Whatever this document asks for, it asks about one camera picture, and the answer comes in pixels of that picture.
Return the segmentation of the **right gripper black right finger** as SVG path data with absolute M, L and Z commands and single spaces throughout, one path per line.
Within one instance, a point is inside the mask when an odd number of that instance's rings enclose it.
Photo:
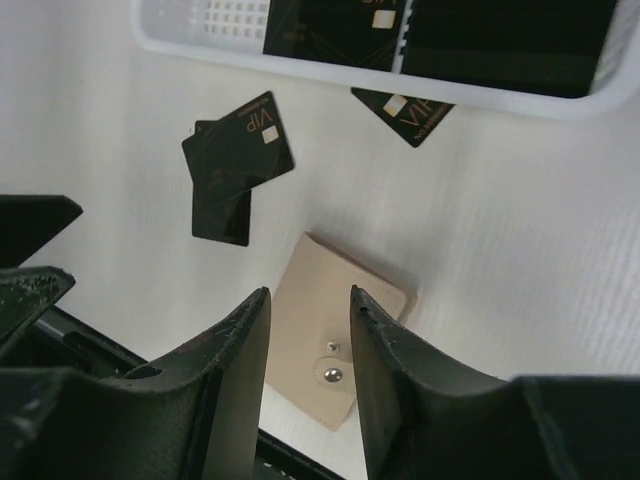
M 356 399 L 371 479 L 635 479 L 635 376 L 475 370 L 350 295 Z

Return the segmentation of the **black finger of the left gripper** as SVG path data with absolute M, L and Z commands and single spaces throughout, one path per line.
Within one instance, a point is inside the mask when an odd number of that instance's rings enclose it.
M 23 263 L 83 213 L 63 195 L 1 196 L 1 348 L 9 350 L 75 284 L 52 266 Z

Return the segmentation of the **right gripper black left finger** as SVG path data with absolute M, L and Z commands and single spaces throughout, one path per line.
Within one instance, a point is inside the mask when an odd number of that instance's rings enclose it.
M 248 479 L 269 342 L 259 288 L 226 318 L 122 377 L 1 372 L 5 479 Z

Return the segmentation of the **beige card holder wallet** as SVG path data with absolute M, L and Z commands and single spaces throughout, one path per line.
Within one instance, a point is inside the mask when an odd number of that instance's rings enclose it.
M 396 321 L 415 304 L 413 292 L 308 232 L 300 236 L 271 303 L 266 383 L 330 431 L 346 421 L 356 397 L 353 286 Z

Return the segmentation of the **black VIP card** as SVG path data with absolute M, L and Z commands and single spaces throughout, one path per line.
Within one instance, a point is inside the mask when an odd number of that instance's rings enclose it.
M 216 121 L 198 121 L 182 142 L 196 198 L 217 206 L 286 174 L 295 163 L 270 91 Z
M 352 87 L 351 93 L 413 148 L 435 130 L 453 104 Z

